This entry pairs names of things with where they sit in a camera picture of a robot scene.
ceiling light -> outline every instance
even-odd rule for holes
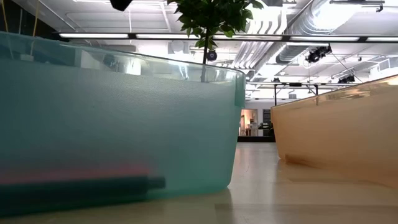
[[[111,3],[110,0],[73,0],[74,2],[99,2],[99,3]]]
[[[287,42],[286,45],[289,46],[329,46],[329,43],[311,43],[311,42]]]
[[[62,38],[80,38],[80,39],[128,39],[128,34],[86,34],[86,33],[68,33],[60,34]]]
[[[368,37],[367,42],[398,42],[398,37]]]
[[[136,34],[137,39],[190,39],[190,40],[198,40],[199,37],[194,35],[190,35],[188,37],[187,34]]]
[[[269,40],[277,41],[282,40],[281,36],[267,36],[267,35],[233,35],[232,37],[226,37],[224,35],[214,35],[215,40]]]
[[[386,3],[384,0],[368,0],[368,1],[354,1],[354,0],[331,0],[330,4],[359,4],[359,5],[380,5]]]
[[[308,36],[293,36],[290,38],[291,41],[325,41],[325,42],[333,42],[333,41],[341,41],[341,42],[351,42],[358,41],[359,37],[308,37]]]

metal pole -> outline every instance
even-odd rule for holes
[[[207,56],[207,47],[209,44],[209,35],[210,35],[210,31],[208,29],[206,29],[206,38],[205,38],[205,49],[203,49],[203,67],[201,70],[201,76],[200,76],[200,81],[201,82],[205,82],[206,80],[206,56]]]
[[[19,29],[18,29],[18,34],[21,34],[21,27],[22,27],[22,13],[23,13],[23,10],[21,9],[19,12],[20,12],[20,13],[19,13]]]
[[[277,85],[274,85],[274,93],[275,93],[275,106],[277,105],[277,102],[276,102],[276,95],[278,94],[278,93],[276,92],[276,86],[277,86]]]

cable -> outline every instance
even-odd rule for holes
[[[310,68],[311,68],[311,67],[308,67],[308,82],[310,82],[310,81],[311,81],[311,80],[310,80],[310,76],[311,76],[311,73],[310,73]]]
[[[35,26],[33,27],[33,37],[36,35],[36,28],[37,28],[37,16],[39,15],[39,3],[40,0],[37,0],[36,3],[36,15],[35,15]],[[33,40],[32,45],[30,46],[30,56],[33,55],[33,47],[35,45],[35,41]]]
[[[337,61],[339,61],[340,62],[340,64],[342,65],[342,66],[344,66],[346,69],[347,69],[347,71],[349,71],[350,72],[350,74],[352,74],[355,78],[357,78],[361,83],[363,83],[362,82],[362,80],[360,80],[350,69],[348,69],[344,64],[343,64],[343,62],[341,62],[337,57],[336,57],[336,55],[334,55],[334,53],[333,52],[330,52],[333,56],[335,56],[335,58],[337,59]]]
[[[40,3],[40,0],[37,0],[37,3],[36,3],[35,26],[33,27],[33,37],[36,35],[37,16],[39,15],[39,3]]]
[[[8,24],[7,24],[7,17],[6,17],[6,9],[4,8],[4,0],[1,3],[1,7],[2,7],[2,14],[4,17],[4,23],[6,24],[6,32],[8,32]]]

wall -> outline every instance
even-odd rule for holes
[[[278,100],[277,104],[282,105],[284,103],[289,103],[291,101],[289,100]],[[245,104],[245,109],[252,109],[252,110],[257,110],[257,122],[258,124],[263,122],[262,119],[262,111],[264,109],[270,109],[271,107],[275,106],[275,101],[274,100],[249,100],[246,101]],[[262,136],[262,130],[259,130],[258,136]]]

translucent container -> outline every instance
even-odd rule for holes
[[[214,192],[244,74],[0,32],[0,215]]]

